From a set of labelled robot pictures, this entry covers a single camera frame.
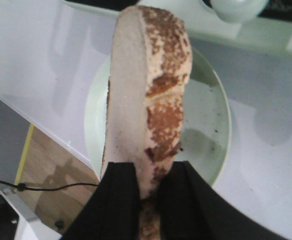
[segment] wire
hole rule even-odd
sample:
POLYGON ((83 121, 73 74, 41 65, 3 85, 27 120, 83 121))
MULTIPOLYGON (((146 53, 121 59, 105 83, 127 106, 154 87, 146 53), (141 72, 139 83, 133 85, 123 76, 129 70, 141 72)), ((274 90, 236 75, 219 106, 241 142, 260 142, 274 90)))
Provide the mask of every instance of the wire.
POLYGON ((64 186, 60 186, 60 187, 56 187, 56 188, 34 188, 34 187, 28 187, 25 183, 20 183, 18 185, 12 184, 10 182, 7 181, 1 181, 0 180, 0 184, 4 184, 13 188, 16 188, 18 191, 22 192, 24 190, 29 190, 29 191, 43 191, 43 192, 53 192, 53 191, 58 191, 61 189, 66 189, 69 187, 73 187, 73 186, 79 186, 79 185, 85 185, 85 186, 98 186, 98 184, 94 184, 94 183, 87 183, 87 182, 77 182, 77 183, 73 183, 73 184, 68 184, 68 185, 64 185, 64 186))

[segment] white plate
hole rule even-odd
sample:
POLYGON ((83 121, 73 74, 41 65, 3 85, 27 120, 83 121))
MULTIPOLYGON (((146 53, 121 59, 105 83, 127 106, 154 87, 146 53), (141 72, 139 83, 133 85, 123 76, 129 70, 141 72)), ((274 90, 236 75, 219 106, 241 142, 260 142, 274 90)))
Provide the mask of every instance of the white plate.
MULTIPOLYGON (((105 142, 106 98, 110 58, 97 72, 85 110, 85 138, 96 175, 101 170, 105 142)), ((183 99, 184 124, 180 141, 183 151, 176 161, 189 161, 213 185, 230 146, 231 119, 224 88, 203 55, 193 49, 193 67, 183 99)))

